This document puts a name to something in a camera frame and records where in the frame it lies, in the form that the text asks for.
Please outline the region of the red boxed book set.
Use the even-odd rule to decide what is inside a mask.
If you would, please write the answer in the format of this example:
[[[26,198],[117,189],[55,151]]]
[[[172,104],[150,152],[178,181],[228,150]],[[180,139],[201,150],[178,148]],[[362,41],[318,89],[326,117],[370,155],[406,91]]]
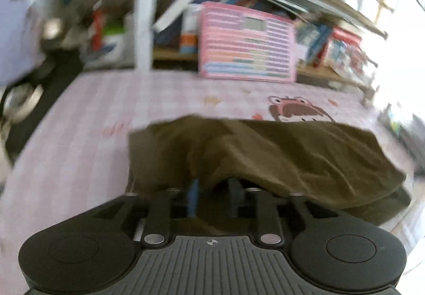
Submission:
[[[324,45],[320,64],[330,67],[339,76],[361,74],[362,67],[367,61],[360,47],[361,41],[359,35],[341,27],[333,27]]]

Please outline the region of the pink learning tablet toy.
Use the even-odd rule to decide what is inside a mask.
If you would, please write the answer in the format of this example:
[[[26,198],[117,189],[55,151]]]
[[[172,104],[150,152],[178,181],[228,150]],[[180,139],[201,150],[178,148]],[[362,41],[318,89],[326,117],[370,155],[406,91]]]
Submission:
[[[204,78],[292,83],[293,22],[236,5],[205,2],[199,15],[198,71]]]

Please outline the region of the white shelf post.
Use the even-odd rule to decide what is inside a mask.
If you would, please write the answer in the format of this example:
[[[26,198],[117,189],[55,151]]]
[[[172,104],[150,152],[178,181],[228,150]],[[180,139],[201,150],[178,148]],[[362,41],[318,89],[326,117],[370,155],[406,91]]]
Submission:
[[[157,0],[134,0],[135,68],[148,74],[153,62],[154,33],[152,25]]]

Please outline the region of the brown fabric garment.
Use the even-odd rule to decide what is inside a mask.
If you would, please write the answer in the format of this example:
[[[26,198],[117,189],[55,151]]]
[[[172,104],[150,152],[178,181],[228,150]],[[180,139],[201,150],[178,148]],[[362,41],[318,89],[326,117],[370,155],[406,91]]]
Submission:
[[[381,225],[411,203],[405,174],[370,131],[336,122],[273,122],[188,115],[128,136],[129,187],[142,196],[198,181],[241,178],[273,194],[299,193]]]

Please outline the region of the pink checkered table mat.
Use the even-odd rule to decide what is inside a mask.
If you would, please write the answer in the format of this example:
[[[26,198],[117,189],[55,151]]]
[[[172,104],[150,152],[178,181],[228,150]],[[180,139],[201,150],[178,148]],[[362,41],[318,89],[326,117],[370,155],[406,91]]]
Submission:
[[[124,192],[129,131],[187,114],[268,120],[270,96],[300,96],[337,122],[373,131],[386,156],[408,176],[406,189],[419,192],[413,160],[357,94],[302,84],[201,79],[176,71],[81,74],[38,125],[6,180],[1,293],[27,291],[18,252],[29,236]]]

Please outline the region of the white slanted book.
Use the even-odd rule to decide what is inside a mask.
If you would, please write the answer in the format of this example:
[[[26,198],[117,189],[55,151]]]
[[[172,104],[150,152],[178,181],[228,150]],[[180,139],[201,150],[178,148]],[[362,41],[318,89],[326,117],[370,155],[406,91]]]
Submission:
[[[165,12],[154,23],[152,29],[155,33],[164,31],[169,27],[194,0],[174,0]]]

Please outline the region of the brass bowl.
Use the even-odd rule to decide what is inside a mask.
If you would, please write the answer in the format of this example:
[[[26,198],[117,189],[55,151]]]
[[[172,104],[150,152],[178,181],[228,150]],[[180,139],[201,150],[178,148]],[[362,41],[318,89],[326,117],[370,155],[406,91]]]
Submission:
[[[63,41],[71,25],[62,18],[50,18],[43,22],[42,40],[45,41]]]

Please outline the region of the purple folded cloth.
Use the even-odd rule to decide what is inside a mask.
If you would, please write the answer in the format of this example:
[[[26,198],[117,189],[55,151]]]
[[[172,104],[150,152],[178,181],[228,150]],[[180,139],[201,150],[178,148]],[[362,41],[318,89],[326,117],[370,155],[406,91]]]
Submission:
[[[29,0],[1,0],[0,81],[6,87],[44,61],[41,19]]]

